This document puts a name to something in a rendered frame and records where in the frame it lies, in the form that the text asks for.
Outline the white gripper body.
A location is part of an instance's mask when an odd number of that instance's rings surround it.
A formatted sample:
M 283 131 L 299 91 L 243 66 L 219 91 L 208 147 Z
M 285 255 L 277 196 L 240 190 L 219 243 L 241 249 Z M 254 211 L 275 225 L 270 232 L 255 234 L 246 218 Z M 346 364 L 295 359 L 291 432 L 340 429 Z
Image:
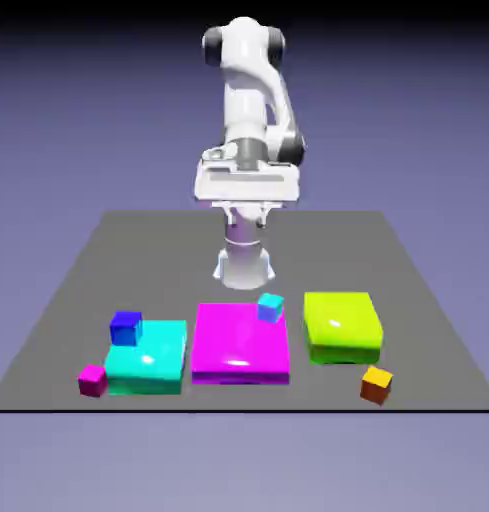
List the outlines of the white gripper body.
M 239 170 L 233 160 L 201 161 L 194 197 L 209 202 L 296 202 L 300 171 L 292 164 L 258 162 L 258 169 Z

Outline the small cyan cube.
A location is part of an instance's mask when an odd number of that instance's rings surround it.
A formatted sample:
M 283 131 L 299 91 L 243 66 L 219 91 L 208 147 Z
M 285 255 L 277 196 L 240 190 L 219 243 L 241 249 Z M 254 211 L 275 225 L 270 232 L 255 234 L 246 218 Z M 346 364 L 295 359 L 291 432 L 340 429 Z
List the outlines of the small cyan cube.
M 257 302 L 257 315 L 260 321 L 276 323 L 284 307 L 284 298 L 280 295 L 264 293 Z

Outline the small blue cube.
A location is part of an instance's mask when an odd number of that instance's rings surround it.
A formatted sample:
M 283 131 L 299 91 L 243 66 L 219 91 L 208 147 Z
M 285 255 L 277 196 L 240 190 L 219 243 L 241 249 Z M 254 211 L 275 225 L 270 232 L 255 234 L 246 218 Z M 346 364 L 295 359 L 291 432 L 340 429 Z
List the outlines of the small blue cube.
M 143 332 L 141 312 L 117 311 L 109 324 L 111 343 L 115 346 L 136 346 Z

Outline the small orange cube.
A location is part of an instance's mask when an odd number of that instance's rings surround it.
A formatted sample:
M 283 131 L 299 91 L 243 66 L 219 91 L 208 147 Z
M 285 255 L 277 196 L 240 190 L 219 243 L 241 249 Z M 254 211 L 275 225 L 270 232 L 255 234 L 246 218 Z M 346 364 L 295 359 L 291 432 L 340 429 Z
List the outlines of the small orange cube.
M 390 394 L 392 381 L 392 373 L 370 366 L 361 380 L 360 397 L 376 405 L 382 405 Z

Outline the small magenta cube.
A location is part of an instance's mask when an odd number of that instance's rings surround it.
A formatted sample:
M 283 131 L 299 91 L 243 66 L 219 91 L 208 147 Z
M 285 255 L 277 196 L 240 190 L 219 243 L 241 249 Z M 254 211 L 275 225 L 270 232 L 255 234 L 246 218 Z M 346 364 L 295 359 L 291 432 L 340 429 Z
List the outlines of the small magenta cube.
M 77 377 L 79 392 L 83 396 L 100 398 L 108 387 L 108 378 L 103 366 L 88 364 Z

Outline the large magenta box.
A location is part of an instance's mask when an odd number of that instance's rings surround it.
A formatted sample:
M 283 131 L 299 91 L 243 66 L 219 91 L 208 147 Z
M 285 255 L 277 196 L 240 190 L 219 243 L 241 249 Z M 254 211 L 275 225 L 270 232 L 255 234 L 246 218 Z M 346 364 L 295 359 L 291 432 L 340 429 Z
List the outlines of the large magenta box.
M 256 303 L 198 306 L 190 369 L 195 384 L 271 384 L 290 381 L 290 350 L 284 314 L 259 318 Z

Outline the large lime green box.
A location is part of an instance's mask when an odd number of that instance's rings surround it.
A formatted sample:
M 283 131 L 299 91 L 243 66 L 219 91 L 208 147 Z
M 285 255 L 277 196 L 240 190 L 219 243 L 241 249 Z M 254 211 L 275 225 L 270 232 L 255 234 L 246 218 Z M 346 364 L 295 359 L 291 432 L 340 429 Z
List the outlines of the large lime green box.
M 306 292 L 303 327 L 315 364 L 374 364 L 383 327 L 367 292 Z

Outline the large cyan box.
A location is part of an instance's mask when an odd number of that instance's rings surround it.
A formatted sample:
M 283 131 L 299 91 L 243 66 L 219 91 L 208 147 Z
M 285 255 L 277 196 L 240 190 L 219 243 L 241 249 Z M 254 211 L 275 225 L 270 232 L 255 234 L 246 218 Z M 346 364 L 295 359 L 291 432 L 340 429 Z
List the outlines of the large cyan box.
M 109 348 L 104 363 L 109 394 L 179 395 L 187 343 L 185 320 L 144 320 L 135 346 Z

